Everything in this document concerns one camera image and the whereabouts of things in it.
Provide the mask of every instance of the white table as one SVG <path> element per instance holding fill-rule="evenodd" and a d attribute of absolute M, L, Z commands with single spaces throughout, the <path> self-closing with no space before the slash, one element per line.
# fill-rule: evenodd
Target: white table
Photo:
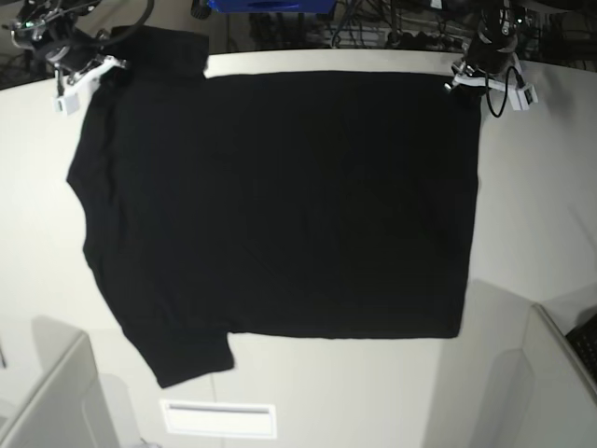
<path fill-rule="evenodd" d="M 245 53 L 210 58 L 208 76 L 449 74 L 453 59 L 415 51 Z M 100 372 L 129 388 L 142 435 L 168 448 L 197 441 L 165 434 L 159 398 L 276 404 L 276 447 L 469 446 L 492 364 L 521 346 L 529 301 L 542 302 L 564 331 L 597 305 L 597 74 L 526 68 L 540 104 L 525 113 L 507 107 L 501 119 L 482 124 L 473 285 L 458 340 L 232 336 L 235 371 L 159 390 L 83 258 L 84 215 L 64 179 L 84 114 L 54 115 L 52 81 L 0 92 L 0 314 L 25 322 L 47 315 L 87 330 Z M 226 440 L 227 448 L 266 444 L 273 446 Z"/>

